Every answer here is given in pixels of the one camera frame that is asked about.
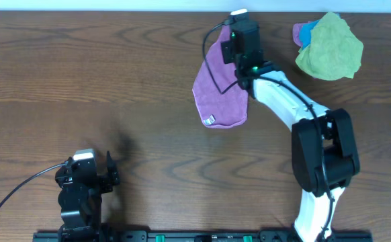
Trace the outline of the purple microfiber cloth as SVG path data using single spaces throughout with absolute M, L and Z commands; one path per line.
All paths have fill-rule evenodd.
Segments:
M 247 120 L 248 93 L 236 83 L 234 63 L 224 63 L 221 43 L 230 40 L 224 26 L 211 45 L 195 78 L 192 92 L 202 124 L 207 128 L 232 128 Z

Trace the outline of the blue microfiber cloth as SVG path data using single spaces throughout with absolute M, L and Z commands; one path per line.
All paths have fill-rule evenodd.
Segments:
M 307 22 L 300 31 L 303 45 L 299 51 L 303 51 L 311 44 L 315 46 L 330 42 L 340 25 L 340 16 L 333 12 L 328 12 L 313 22 Z

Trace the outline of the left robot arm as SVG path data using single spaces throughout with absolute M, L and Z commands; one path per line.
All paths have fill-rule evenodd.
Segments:
M 58 203 L 64 225 L 58 230 L 59 241 L 115 241 L 119 237 L 101 221 L 102 195 L 120 184 L 116 162 L 110 153 L 105 156 L 107 173 L 97 173 L 93 149 L 77 151 L 56 172 L 61 188 Z

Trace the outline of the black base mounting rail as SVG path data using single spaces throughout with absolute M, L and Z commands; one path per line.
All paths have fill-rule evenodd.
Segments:
M 88 234 L 85 231 L 37 232 L 33 242 L 299 242 L 295 232 L 264 230 L 258 233 L 190 233 L 147 231 L 104 231 Z

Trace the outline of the green microfiber cloth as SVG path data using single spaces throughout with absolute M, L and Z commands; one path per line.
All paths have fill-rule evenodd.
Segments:
M 325 81 L 344 77 L 352 79 L 361 66 L 363 43 L 353 34 L 347 22 L 341 25 L 330 42 L 312 44 L 299 51 L 296 64 L 306 74 Z

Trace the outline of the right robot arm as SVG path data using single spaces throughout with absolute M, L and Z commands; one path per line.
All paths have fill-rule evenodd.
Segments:
M 350 115 L 314 102 L 264 60 L 259 25 L 246 14 L 231 15 L 224 25 L 230 38 L 221 43 L 222 56 L 236 67 L 236 85 L 292 133 L 292 170 L 302 197 L 288 241 L 371 241 L 369 233 L 331 229 L 337 202 L 360 171 Z

